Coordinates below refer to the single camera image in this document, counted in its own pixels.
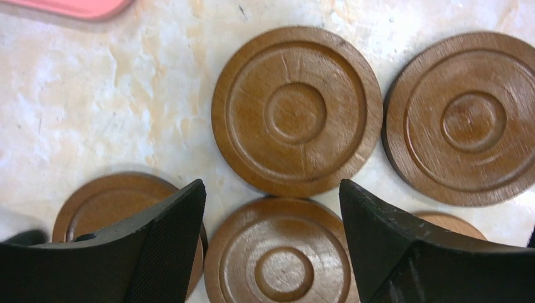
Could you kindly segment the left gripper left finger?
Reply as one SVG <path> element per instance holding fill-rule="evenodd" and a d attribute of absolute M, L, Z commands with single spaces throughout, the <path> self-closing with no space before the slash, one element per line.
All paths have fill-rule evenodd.
<path fill-rule="evenodd" d="M 185 302 L 206 190 L 196 179 L 65 243 L 1 243 L 2 302 Z"/>

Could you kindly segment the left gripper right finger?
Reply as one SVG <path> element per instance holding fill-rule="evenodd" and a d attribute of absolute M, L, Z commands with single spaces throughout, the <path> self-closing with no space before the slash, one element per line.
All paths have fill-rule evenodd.
<path fill-rule="evenodd" d="M 451 232 L 349 179 L 339 200 L 362 302 L 534 301 L 534 246 Z"/>

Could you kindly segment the light wooden coaster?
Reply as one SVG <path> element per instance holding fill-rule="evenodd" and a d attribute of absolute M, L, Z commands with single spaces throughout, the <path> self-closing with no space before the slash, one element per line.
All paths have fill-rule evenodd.
<path fill-rule="evenodd" d="M 481 239 L 483 241 L 487 240 L 487 238 L 477 228 L 475 228 L 469 222 L 454 215 L 436 211 L 419 211 L 413 213 L 413 215 L 452 232 L 466 235 L 475 239 Z"/>

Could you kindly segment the dark wooden coaster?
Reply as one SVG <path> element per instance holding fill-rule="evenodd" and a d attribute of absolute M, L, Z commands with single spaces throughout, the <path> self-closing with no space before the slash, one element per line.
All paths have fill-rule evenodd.
<path fill-rule="evenodd" d="M 392 83 L 382 141 L 399 176 L 441 203 L 501 203 L 534 184 L 534 47 L 497 32 L 429 46 Z"/>
<path fill-rule="evenodd" d="M 358 302 L 341 219 L 320 203 L 262 198 L 213 234 L 204 262 L 210 302 Z"/>
<path fill-rule="evenodd" d="M 211 104 L 216 144 L 233 171 L 276 196 L 308 198 L 356 175 L 382 125 L 365 57 L 335 33 L 281 27 L 244 44 Z"/>
<path fill-rule="evenodd" d="M 137 172 L 99 177 L 68 198 L 57 216 L 52 239 L 63 243 L 75 241 L 154 206 L 179 190 L 159 177 Z M 204 238 L 202 223 L 186 299 L 202 273 Z"/>

